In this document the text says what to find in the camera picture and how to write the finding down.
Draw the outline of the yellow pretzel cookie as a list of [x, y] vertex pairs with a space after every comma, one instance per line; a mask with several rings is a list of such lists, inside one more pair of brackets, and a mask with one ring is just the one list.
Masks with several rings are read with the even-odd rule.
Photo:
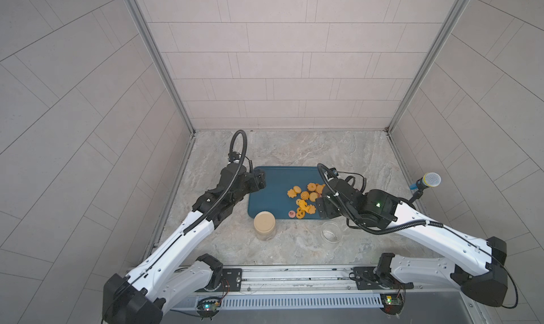
[[297, 209], [297, 211], [296, 211], [296, 218], [297, 218], [297, 219], [303, 219], [303, 218], [305, 217], [305, 214], [306, 214], [305, 210], [303, 210], [303, 209]]

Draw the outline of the orange flower cookie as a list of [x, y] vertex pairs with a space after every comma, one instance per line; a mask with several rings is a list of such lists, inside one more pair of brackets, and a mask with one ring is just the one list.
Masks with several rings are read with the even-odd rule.
[[297, 192], [294, 190], [294, 189], [289, 189], [289, 191], [287, 191], [287, 195], [290, 197], [290, 198], [296, 198], [297, 197]]

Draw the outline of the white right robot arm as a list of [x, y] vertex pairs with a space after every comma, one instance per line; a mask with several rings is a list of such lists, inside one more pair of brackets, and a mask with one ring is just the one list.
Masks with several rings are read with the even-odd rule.
[[450, 284], [480, 304], [503, 307], [508, 289], [516, 285], [505, 267], [507, 244], [500, 238], [481, 239], [452, 229], [415, 208], [425, 189], [437, 187], [441, 177], [428, 172], [411, 185], [411, 199], [380, 189], [368, 192], [354, 187], [354, 177], [338, 177], [339, 171], [324, 164], [317, 171], [325, 184], [318, 199], [323, 219], [343, 216], [350, 229], [374, 236], [398, 233], [433, 250], [439, 259], [412, 259], [392, 253], [381, 255], [372, 274], [381, 287], [407, 287], [412, 283]]

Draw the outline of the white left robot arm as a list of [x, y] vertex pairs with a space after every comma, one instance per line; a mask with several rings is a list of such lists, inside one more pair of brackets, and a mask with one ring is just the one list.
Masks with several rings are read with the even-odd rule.
[[160, 323], [164, 314], [200, 289], [215, 289], [222, 263], [212, 255], [200, 256], [180, 271], [179, 266], [206, 237], [232, 214], [237, 203], [266, 186], [265, 174], [245, 167], [247, 135], [238, 130], [242, 150], [229, 150], [228, 165], [214, 189], [201, 195], [182, 224], [167, 240], [126, 276], [114, 274], [103, 288], [104, 323]]

